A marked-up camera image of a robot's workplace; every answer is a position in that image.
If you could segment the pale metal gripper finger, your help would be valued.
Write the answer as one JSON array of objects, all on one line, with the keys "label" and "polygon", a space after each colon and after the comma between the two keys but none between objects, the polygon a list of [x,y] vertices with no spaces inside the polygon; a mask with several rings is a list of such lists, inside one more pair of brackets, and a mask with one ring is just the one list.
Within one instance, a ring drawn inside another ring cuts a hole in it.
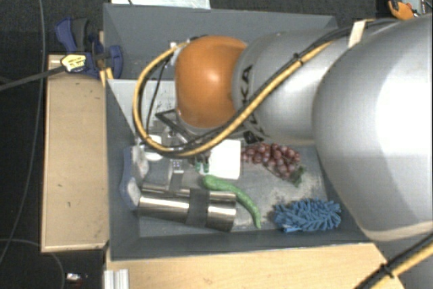
[{"label": "pale metal gripper finger", "polygon": [[181,189],[184,172],[182,160],[170,161],[170,181],[168,187],[171,192],[177,192]]},{"label": "pale metal gripper finger", "polygon": [[146,183],[153,185],[168,185],[169,166],[167,164],[151,164],[146,174]]}]

